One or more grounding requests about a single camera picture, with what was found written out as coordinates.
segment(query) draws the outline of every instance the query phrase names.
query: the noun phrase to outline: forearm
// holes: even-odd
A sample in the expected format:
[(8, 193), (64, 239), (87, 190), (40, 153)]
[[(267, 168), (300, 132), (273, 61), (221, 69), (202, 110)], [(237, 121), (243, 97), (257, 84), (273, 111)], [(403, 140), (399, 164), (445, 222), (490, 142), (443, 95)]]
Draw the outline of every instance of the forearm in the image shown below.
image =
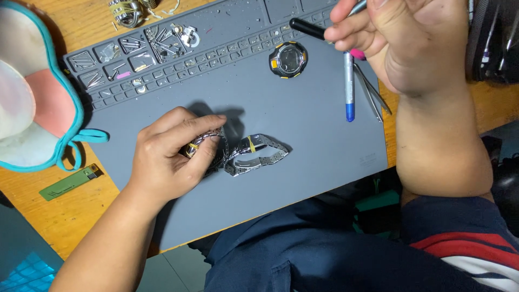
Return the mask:
[(465, 84), (434, 96), (401, 96), (397, 114), (397, 171), (410, 192), (479, 196), (493, 177)]
[(135, 291), (159, 208), (143, 205), (129, 192), (119, 194), (75, 248), (51, 292)]

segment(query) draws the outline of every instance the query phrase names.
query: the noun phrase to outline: hand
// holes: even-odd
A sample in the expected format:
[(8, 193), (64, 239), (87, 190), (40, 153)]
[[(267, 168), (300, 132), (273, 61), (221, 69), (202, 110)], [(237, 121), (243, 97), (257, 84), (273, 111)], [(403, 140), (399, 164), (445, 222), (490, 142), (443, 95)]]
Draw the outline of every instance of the hand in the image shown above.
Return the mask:
[(191, 159), (179, 154), (179, 150), (226, 121), (224, 115), (197, 117), (183, 107), (164, 114), (139, 132), (132, 173), (125, 189), (159, 209), (192, 190), (214, 159), (219, 137), (204, 139)]
[(465, 86), (466, 0), (340, 0), (324, 34), (340, 51), (364, 51), (388, 89), (408, 96)]

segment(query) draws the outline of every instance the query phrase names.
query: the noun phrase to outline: green tool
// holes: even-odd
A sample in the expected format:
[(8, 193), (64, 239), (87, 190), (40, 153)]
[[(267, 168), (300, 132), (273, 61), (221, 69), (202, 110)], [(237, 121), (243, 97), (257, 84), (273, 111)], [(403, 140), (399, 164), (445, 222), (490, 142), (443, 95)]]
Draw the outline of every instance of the green tool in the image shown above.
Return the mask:
[(42, 197), (50, 201), (53, 198), (57, 198), (62, 194), (77, 188), (78, 186), (84, 184), (85, 182), (98, 177), (100, 174), (100, 170), (97, 165), (92, 164), (88, 167), (81, 169), (80, 171), (72, 174), (53, 185), (44, 188), (39, 192)]

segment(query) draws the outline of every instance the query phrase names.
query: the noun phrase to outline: blue strap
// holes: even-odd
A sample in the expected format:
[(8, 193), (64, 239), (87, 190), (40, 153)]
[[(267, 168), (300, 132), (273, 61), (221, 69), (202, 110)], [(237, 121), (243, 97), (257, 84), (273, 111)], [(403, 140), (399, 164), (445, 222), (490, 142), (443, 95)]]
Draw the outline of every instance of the blue strap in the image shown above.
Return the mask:
[(99, 130), (83, 129), (72, 138), (72, 141), (104, 143), (108, 141), (108, 134)]
[(78, 170), (79, 167), (81, 166), (81, 163), (82, 163), (82, 157), (81, 157), (81, 152), (79, 151), (79, 147), (76, 145), (76, 143), (72, 142), (72, 141), (69, 141), (67, 143), (67, 145), (69, 145), (70, 147), (72, 147), (72, 149), (74, 150), (74, 157), (76, 159), (76, 163), (74, 164), (74, 167), (72, 169), (67, 169), (64, 165), (63, 165), (63, 160), (61, 159), (58, 159), (58, 161), (56, 161), (56, 164), (59, 168), (65, 170), (65, 171), (75, 171), (75, 170)]

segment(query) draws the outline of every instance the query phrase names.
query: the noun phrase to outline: blue marker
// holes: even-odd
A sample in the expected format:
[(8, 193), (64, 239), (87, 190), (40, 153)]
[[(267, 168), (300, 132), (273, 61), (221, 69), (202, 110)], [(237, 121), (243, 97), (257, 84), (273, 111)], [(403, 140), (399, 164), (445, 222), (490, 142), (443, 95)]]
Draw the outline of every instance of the blue marker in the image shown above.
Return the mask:
[(344, 76), (346, 90), (346, 119), (353, 122), (355, 119), (355, 100), (353, 88), (353, 56), (350, 52), (344, 52)]

